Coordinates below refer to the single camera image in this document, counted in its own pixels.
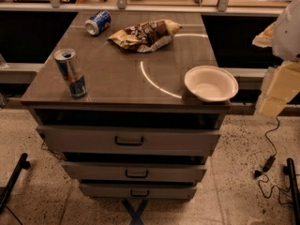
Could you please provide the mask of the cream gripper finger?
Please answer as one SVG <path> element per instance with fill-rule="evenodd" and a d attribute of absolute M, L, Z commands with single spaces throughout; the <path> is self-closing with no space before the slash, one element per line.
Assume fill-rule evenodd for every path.
<path fill-rule="evenodd" d="M 275 26 L 276 26 L 275 22 L 267 26 L 259 35 L 257 35 L 252 40 L 252 44 L 260 48 L 271 47 Z"/>
<path fill-rule="evenodd" d="M 300 62 L 284 61 L 277 68 L 271 67 L 264 76 L 262 87 L 258 114 L 276 118 L 300 92 Z"/>

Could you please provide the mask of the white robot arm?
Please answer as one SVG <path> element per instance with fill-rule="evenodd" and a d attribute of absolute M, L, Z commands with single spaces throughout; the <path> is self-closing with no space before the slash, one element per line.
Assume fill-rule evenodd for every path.
<path fill-rule="evenodd" d="M 258 114 L 276 118 L 300 92 L 300 0 L 292 0 L 252 44 L 271 47 L 273 55 L 283 60 L 279 67 L 270 67 L 264 75 L 256 107 Z"/>

